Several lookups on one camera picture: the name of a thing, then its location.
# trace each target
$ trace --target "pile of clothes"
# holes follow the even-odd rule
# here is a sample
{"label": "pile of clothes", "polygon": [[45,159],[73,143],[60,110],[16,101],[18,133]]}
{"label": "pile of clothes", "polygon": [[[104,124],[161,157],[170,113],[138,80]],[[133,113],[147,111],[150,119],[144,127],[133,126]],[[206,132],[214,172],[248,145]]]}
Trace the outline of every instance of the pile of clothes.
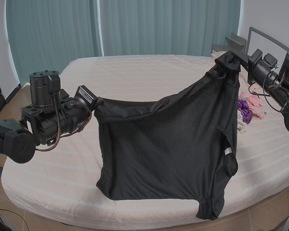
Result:
{"label": "pile of clothes", "polygon": [[256,95],[241,91],[238,99],[238,130],[240,133],[246,132],[247,125],[250,124],[254,115],[263,119],[262,101]]}

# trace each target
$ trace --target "floor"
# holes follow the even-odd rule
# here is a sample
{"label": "floor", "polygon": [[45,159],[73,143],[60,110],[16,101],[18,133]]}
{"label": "floor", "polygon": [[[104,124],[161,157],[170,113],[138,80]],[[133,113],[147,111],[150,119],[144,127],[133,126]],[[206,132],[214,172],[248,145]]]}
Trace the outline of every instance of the floor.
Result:
{"label": "floor", "polygon": [[[31,104],[30,86],[23,87],[4,107],[0,113],[0,119],[14,118],[20,120],[20,108]],[[0,166],[4,166],[6,156],[0,154]],[[82,231],[93,230],[79,227],[70,227],[55,221],[51,221],[28,211],[22,210],[13,205],[5,194],[0,178],[0,209],[7,209],[16,212],[24,217],[30,231]],[[19,230],[27,231],[23,220],[6,211],[0,211]],[[240,212],[227,217],[218,218],[214,221],[176,226],[171,228],[158,229],[160,231],[269,231],[275,228],[282,220],[289,215],[289,187],[278,194],[275,194],[263,201],[246,208]]]}

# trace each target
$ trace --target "purple cloth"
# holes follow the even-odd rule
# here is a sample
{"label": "purple cloth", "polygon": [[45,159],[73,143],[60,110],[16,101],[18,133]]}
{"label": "purple cloth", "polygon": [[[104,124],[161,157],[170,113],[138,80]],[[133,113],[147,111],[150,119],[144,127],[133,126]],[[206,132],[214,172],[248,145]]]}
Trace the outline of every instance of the purple cloth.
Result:
{"label": "purple cloth", "polygon": [[238,110],[241,111],[241,114],[243,116],[243,121],[246,124],[249,124],[251,122],[251,119],[253,118],[253,112],[249,109],[247,101],[239,100]]}

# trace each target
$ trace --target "white sticker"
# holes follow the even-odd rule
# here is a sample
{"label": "white sticker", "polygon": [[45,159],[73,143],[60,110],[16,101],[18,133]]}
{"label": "white sticker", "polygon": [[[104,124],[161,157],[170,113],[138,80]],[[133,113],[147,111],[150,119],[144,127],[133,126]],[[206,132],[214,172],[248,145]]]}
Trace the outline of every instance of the white sticker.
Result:
{"label": "white sticker", "polygon": [[225,150],[225,155],[229,154],[232,152],[232,148],[231,147],[228,147],[226,150]]}
{"label": "white sticker", "polygon": [[87,94],[87,92],[85,90],[83,90],[81,87],[79,88],[78,91],[89,103],[92,103],[93,98],[90,97],[89,94]]}

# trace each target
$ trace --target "black garment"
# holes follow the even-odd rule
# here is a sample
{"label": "black garment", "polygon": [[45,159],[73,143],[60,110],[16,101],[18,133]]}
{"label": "black garment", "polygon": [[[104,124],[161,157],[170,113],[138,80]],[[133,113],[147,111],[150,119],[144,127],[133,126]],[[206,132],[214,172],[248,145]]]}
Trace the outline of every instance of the black garment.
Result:
{"label": "black garment", "polygon": [[230,52],[215,62],[199,81],[157,102],[104,99],[96,106],[103,157],[96,185],[106,197],[195,199],[198,218],[219,216],[238,168],[240,63]]}

